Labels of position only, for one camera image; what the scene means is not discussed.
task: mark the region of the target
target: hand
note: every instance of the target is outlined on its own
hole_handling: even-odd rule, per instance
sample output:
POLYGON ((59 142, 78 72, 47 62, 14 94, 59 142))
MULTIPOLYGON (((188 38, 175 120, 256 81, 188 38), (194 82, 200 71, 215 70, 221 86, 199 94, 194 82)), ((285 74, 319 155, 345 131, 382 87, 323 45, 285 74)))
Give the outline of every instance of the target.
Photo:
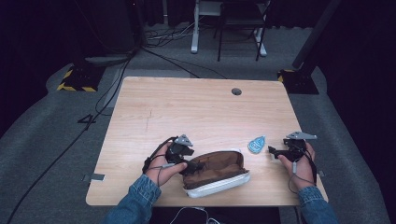
POLYGON ((150 164, 146 175, 150 178, 158 187, 165 184, 173 175, 183 171, 187 168, 187 163, 182 162, 174 166, 163 168, 164 165, 168 164, 165 158, 166 150, 169 148, 171 143, 164 145, 156 154, 156 157, 150 164))
MULTIPOLYGON (((315 159, 315 150, 309 143, 306 143, 306 150, 311 154, 313 161, 315 159)), ((306 156, 302 156, 300 160, 297 161, 297 173, 295 174, 297 176, 294 176, 294 173, 292 171, 293 163, 291 161, 289 161, 283 155, 279 155, 278 158, 288 170, 291 181, 294 183, 298 190, 309 186, 315 186, 314 177, 312 176, 312 168, 306 156)))

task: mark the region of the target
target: blue object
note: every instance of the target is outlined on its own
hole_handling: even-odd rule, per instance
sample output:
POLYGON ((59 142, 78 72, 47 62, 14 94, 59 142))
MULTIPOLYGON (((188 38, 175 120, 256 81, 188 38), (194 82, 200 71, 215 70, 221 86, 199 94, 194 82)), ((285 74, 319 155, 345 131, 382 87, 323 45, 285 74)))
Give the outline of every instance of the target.
POLYGON ((247 145, 248 149, 253 153, 259 153, 262 151, 265 145, 265 135, 257 137, 256 139, 249 142, 247 145))

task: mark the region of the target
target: round hole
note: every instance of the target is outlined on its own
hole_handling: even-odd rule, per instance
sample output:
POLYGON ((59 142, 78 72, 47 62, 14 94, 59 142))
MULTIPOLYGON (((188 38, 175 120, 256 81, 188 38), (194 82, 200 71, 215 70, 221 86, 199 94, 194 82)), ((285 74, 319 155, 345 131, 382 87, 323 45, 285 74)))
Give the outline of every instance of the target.
POLYGON ((231 92, 232 92, 234 95, 240 95, 240 94, 242 94, 242 91, 241 91, 239 88, 233 88, 233 89, 231 90, 231 92))

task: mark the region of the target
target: desk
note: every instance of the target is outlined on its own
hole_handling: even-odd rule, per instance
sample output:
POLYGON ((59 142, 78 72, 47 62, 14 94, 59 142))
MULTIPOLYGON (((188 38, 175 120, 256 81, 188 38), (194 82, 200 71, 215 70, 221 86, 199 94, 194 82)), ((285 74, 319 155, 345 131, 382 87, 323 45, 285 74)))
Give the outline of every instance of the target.
MULTIPOLYGON (((250 181, 192 199, 182 189, 182 176, 174 175, 161 187, 156 206, 297 205, 280 161, 272 160, 267 150, 250 153, 248 142, 265 134, 266 148, 285 148, 282 139, 299 130, 289 97, 277 81, 126 77, 94 171, 106 177, 91 182, 86 201, 117 204, 141 176, 146 157, 168 137, 184 133, 194 144, 193 157, 240 148, 250 181), (242 94, 233 95, 233 88, 242 94)), ((318 186, 327 200, 320 178, 318 186)))
MULTIPOLYGON (((195 0, 194 32, 192 34, 191 53, 198 53, 199 16, 219 16, 220 5, 220 1, 195 0)), ((261 34, 262 29, 258 29, 254 34, 257 43, 260 43, 261 34)), ((262 47, 260 48, 260 55, 267 56, 267 51, 265 50, 264 44, 262 44, 262 47)))

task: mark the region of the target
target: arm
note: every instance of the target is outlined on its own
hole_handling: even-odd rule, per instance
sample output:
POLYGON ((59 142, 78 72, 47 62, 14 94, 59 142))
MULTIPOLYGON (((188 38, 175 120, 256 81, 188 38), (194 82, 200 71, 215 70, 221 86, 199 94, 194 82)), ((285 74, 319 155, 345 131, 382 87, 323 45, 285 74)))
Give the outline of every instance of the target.
MULTIPOLYGON (((311 155, 312 161, 315 159, 315 151, 306 144, 306 150, 311 155)), ((278 156, 280 161, 289 172, 291 181, 297 187, 301 212, 307 223, 338 223, 337 217, 330 205, 324 201, 320 190, 314 183, 311 165, 306 157, 302 157, 296 162, 296 173, 292 172, 292 162, 286 157, 278 156)))
POLYGON ((163 167, 167 164, 164 154, 168 147, 169 144, 157 152, 146 173, 129 187, 128 194, 110 210, 103 223, 149 223, 151 207, 161 195, 160 186, 187 167, 184 162, 163 167))

